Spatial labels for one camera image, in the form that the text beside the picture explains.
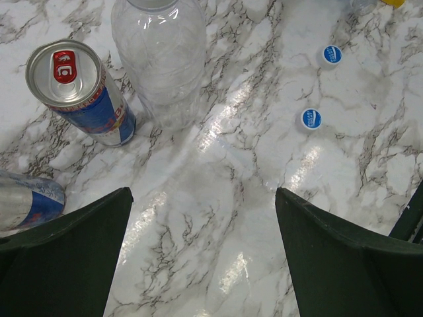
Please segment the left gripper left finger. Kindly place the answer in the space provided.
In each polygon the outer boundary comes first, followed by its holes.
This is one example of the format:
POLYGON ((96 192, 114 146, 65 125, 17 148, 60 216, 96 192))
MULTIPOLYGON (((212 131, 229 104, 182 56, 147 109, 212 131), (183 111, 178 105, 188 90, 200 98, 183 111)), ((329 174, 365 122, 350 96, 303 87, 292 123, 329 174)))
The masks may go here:
POLYGON ((1 239, 2 316, 102 316, 134 199, 128 187, 1 239))

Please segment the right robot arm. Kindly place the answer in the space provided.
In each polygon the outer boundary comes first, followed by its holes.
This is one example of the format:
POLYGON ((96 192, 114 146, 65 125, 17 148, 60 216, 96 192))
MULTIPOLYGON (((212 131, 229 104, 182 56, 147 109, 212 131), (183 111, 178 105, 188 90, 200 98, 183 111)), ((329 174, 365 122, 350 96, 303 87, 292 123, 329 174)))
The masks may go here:
POLYGON ((422 244, 423 183, 417 187, 389 236, 399 240, 422 244))

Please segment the clear unlabelled plastic bottle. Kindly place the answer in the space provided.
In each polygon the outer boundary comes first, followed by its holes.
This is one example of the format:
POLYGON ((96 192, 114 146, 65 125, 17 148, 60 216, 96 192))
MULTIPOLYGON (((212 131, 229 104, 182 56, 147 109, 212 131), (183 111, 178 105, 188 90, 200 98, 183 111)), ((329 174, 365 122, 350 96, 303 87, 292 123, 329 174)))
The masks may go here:
POLYGON ((146 114, 159 129, 189 126, 200 107, 206 21, 198 1, 116 1, 112 37, 146 114))

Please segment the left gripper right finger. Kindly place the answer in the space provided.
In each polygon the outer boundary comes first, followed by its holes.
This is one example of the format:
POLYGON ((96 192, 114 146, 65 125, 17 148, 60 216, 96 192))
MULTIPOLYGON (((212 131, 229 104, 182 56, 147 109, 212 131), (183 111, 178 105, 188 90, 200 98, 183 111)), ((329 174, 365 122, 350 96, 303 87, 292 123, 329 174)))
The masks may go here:
POLYGON ((286 188, 276 214, 301 316, 421 316, 422 243, 384 236, 286 188))

